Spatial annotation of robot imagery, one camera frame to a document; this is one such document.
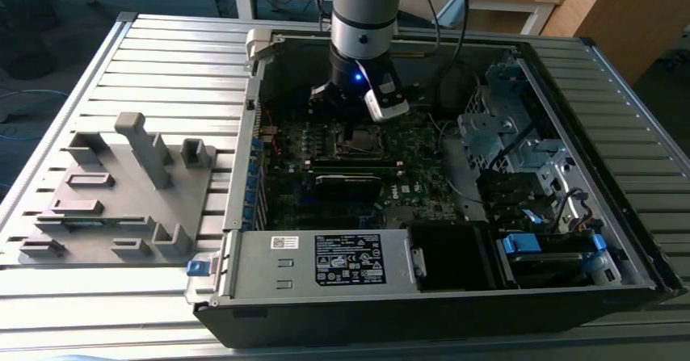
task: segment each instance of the blue tab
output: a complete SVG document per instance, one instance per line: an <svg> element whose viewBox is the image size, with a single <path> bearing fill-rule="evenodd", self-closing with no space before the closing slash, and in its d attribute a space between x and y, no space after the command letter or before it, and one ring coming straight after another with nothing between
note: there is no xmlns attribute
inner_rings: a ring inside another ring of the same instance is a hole
<svg viewBox="0 0 690 361"><path fill-rule="evenodd" d="M606 240L603 240L603 236L601 234L595 234L591 237L591 240L594 241L594 246L597 247L597 250L606 250Z"/></svg>
<svg viewBox="0 0 690 361"><path fill-rule="evenodd" d="M247 204L254 205L255 204L255 200L256 200L255 192L247 191L247 193L244 194L244 202Z"/></svg>
<svg viewBox="0 0 690 361"><path fill-rule="evenodd" d="M248 189L256 189L256 178L255 177L248 177L247 178L247 188Z"/></svg>
<svg viewBox="0 0 690 361"><path fill-rule="evenodd" d="M542 252L534 233L511 233L502 240L506 254L538 254Z"/></svg>
<svg viewBox="0 0 690 361"><path fill-rule="evenodd" d="M242 211L242 217L246 219L246 220L251 220L251 218L255 216L255 212L254 210L251 210L250 207L244 207L243 211Z"/></svg>
<svg viewBox="0 0 690 361"><path fill-rule="evenodd" d="M530 209L522 209L522 212L527 215L531 222L534 222L535 224L542 223L542 218Z"/></svg>
<svg viewBox="0 0 690 361"><path fill-rule="evenodd" d="M515 252L515 246L514 242L510 240L510 238L503 238L503 249L506 250L506 254L511 254Z"/></svg>
<svg viewBox="0 0 690 361"><path fill-rule="evenodd" d="M211 262L204 260L190 260L187 262L187 276L211 275Z"/></svg>

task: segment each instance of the barcode sticker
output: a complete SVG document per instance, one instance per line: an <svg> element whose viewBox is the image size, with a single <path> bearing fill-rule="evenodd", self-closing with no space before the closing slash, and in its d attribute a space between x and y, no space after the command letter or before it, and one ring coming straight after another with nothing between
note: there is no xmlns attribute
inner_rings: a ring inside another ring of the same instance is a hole
<svg viewBox="0 0 690 361"><path fill-rule="evenodd" d="M300 238L296 236L272 236L272 250L296 250L300 248Z"/></svg>

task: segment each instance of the power supply label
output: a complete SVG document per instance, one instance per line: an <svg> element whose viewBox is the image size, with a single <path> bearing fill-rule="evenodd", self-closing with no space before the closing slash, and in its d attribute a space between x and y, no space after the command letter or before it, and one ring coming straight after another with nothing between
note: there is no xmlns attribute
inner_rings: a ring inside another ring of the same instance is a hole
<svg viewBox="0 0 690 361"><path fill-rule="evenodd" d="M379 234L315 236L319 286L384 284L384 254Z"/></svg>

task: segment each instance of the metal workbench surface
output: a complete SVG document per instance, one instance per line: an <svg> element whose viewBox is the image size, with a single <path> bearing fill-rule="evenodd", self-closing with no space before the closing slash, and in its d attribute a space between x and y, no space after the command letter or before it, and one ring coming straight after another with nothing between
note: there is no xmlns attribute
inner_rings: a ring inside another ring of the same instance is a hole
<svg viewBox="0 0 690 361"><path fill-rule="evenodd" d="M71 156L71 132L112 128L121 111L140 111L146 129L168 145L188 136L219 149L199 232L200 249L220 243L232 151L250 73L244 39L255 27L314 30L314 23L124 15L87 68L0 206L0 359L93 355L113 359L415 356L493 350L511 359L679 358L690 351L690 296L646 312L617 313L565 333L456 342L236 351L216 341L184 300L183 268L25 269L13 244L33 231ZM431 35L431 31L402 33ZM482 39L506 36L471 34ZM579 40L526 37L562 88L642 221L690 278L687 159L597 48ZM124 142L105 133L109 142Z"/></svg>

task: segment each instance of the motherboard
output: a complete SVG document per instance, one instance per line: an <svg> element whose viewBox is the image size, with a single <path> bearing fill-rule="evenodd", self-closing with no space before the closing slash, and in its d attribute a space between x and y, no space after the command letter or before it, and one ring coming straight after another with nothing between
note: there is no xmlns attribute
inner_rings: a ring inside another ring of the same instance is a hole
<svg viewBox="0 0 690 361"><path fill-rule="evenodd" d="M267 228L396 229L416 219L455 220L440 129L424 112L347 125L268 108Z"/></svg>

